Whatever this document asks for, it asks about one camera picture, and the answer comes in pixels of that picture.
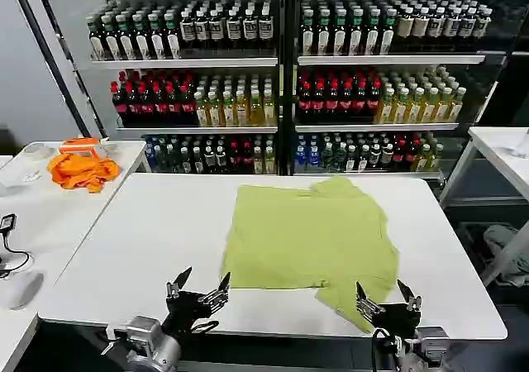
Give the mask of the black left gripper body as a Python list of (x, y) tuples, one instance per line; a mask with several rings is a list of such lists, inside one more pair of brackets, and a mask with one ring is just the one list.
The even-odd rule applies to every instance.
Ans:
[(202, 296), (201, 293), (187, 291), (168, 296), (165, 302), (169, 314), (162, 323), (162, 331), (169, 336), (190, 335), (197, 320), (212, 315), (212, 307), (198, 301)]

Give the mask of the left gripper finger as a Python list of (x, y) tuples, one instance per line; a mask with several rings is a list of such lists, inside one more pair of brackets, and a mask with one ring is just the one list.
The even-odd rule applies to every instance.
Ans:
[(220, 282), (218, 288), (200, 297), (198, 302), (210, 308), (222, 308), (228, 301), (230, 278), (231, 273), (228, 272)]
[(183, 287), (186, 284), (192, 269), (192, 267), (188, 267), (185, 271), (179, 273), (174, 281), (166, 283), (167, 302), (184, 301), (190, 299), (189, 292), (184, 291)]

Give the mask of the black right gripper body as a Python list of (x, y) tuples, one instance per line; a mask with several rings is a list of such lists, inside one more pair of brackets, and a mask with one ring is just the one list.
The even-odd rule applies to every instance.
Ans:
[(370, 323), (375, 328), (382, 328), (392, 336), (413, 338), (421, 321), (421, 310), (408, 309), (406, 303), (382, 303), (379, 311), (371, 315)]

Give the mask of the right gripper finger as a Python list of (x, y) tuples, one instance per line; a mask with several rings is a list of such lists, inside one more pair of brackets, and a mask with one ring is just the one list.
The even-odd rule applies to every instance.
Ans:
[(356, 309), (367, 321), (372, 321), (373, 317), (384, 312), (384, 308), (367, 297), (362, 285), (356, 282)]
[(409, 312), (420, 312), (422, 306), (422, 297), (415, 296), (413, 291), (400, 279), (397, 280), (398, 288), (404, 298), (404, 303), (399, 303), (398, 306), (402, 310)]

